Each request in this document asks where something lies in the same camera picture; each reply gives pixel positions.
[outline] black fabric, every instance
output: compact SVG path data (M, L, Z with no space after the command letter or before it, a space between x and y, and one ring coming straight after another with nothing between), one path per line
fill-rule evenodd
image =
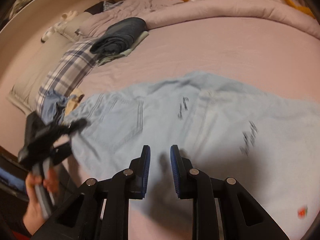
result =
M9 22L9 19L4 19L1 23L0 23L0 31L6 26L6 24Z
M2 215L0 214L0 236L2 240L17 240L8 224L4 221Z
M9 221L19 221L26 213L28 207L26 200L22 200L13 194L14 192L11 193L2 188L0 189L0 213L7 223Z
M27 116L26 130L24 133L24 144L27 145L36 137L36 133L45 127L44 122L38 116L36 111L33 111Z
M103 12L103 1L91 6L85 10L85 12L91 13L92 15Z
M15 231L17 233L20 233L26 237L31 237L31 234L29 231L26 229L22 218L17 220L17 221L7 221L7 225L12 231Z
M111 25L90 48L90 52L100 56L118 54L131 47L143 31L147 30L146 22L132 17Z

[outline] pink bed sheet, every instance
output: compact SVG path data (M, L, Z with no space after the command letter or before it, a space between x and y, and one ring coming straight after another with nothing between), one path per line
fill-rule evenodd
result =
M284 98L320 102L319 51L320 40L285 24L260 18L207 18L151 30L128 57L94 68L79 88L85 100L135 83L207 71ZM79 174L79 183L89 178L82 168ZM318 212L308 211L308 219L313 221ZM300 239L310 225L291 229L290 239ZM131 209L129 239L191 239L191 226L160 225Z

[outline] wall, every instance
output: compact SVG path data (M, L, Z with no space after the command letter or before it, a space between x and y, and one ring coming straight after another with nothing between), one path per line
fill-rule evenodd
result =
M24 143L25 115L6 99L42 34L64 12L84 11L99 0L34 0L0 32L0 145L14 155Z

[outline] folded clothing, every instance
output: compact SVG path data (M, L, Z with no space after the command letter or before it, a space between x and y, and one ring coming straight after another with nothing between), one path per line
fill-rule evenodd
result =
M141 35L131 45L131 47L129 49L125 50L124 52L115 54L115 55L110 55L110 56L106 56L104 58L101 58L101 59L97 60L97 65L101 66L103 64L106 64L108 62L113 61L114 59L121 58L121 57L127 57L140 44L140 42L143 41L148 35L149 35L149 33L147 31L144 31L143 33L141 33Z
M146 22L137 17L124 19L110 26L90 48L98 59L115 55L129 49L143 31L147 30Z

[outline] light blue jeans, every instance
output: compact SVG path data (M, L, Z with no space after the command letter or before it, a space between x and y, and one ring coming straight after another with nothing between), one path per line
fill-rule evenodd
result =
M171 215L179 210L191 217L192 206L179 201L174 190L170 146L177 144L211 177L236 178L292 232L310 226L319 211L320 184L310 180L320 177L319 113L315 103L283 99L196 72L93 95L64 121L88 120L89 125L72 137L72 149L97 179L129 167L143 145L150 146L146 199L136 204L148 214L154 214L156 206L158 215L168 208ZM303 205L312 214L301 225L296 212Z

